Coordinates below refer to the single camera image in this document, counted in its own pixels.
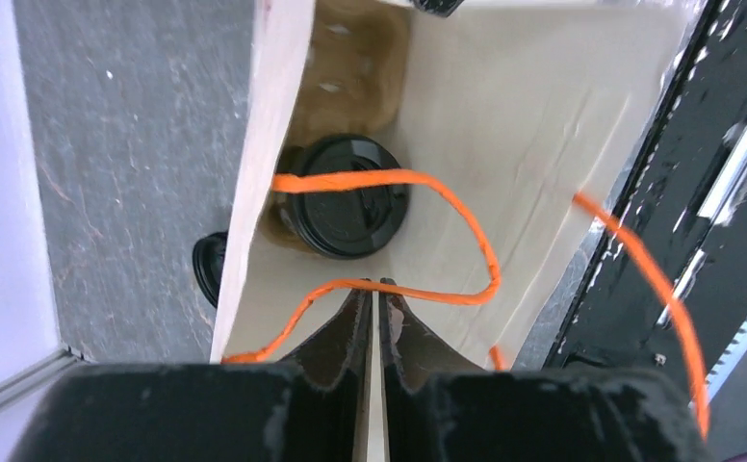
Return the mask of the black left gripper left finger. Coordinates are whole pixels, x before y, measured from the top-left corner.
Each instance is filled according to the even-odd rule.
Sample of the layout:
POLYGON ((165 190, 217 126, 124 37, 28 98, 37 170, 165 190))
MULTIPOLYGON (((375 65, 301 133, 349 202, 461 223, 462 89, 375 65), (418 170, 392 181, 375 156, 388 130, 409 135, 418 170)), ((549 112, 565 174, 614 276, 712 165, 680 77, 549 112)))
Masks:
POLYGON ((282 358, 298 371, 284 461, 367 458, 373 301, 368 291, 350 291, 329 321, 282 358))

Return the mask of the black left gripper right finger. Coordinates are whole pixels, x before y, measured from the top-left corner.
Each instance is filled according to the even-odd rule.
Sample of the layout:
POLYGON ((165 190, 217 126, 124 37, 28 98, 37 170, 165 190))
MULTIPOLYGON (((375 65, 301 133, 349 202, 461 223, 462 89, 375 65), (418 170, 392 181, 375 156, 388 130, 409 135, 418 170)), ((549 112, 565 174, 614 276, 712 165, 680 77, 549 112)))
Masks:
POLYGON ((482 372, 414 314, 406 297, 378 294, 383 420, 389 461, 445 461, 449 407, 436 402, 434 380, 443 373, 482 372))

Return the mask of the paper takeout bag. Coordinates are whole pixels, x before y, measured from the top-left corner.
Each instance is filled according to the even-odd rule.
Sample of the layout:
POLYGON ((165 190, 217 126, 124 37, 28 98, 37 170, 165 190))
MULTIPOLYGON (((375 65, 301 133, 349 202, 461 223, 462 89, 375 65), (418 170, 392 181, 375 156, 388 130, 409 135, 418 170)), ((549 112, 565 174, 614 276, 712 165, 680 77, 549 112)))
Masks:
POLYGON ((464 1, 408 13, 404 87, 373 139, 410 187, 376 253, 336 260, 272 243, 270 195, 384 186, 381 173, 296 176, 276 167, 319 1, 255 5, 249 109, 209 359, 261 362, 316 331, 341 293, 396 281, 422 321, 478 365, 516 359, 585 234, 600 222, 678 327, 691 401, 709 428, 693 321, 641 240, 603 208, 641 140, 688 28, 679 1, 464 1))

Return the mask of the single cardboard cup carrier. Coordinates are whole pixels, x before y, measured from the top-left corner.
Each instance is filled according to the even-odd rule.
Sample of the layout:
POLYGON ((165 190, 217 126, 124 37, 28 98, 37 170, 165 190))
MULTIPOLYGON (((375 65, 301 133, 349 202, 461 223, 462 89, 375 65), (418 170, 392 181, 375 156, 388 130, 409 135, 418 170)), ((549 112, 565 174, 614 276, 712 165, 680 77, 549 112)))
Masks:
MULTIPOLYGON (((294 114, 276 170, 296 151, 333 135, 374 135, 401 103, 409 43, 406 10, 379 1, 319 1, 294 114)), ((286 193, 270 195, 259 224, 272 243, 311 250, 280 213, 286 193)))

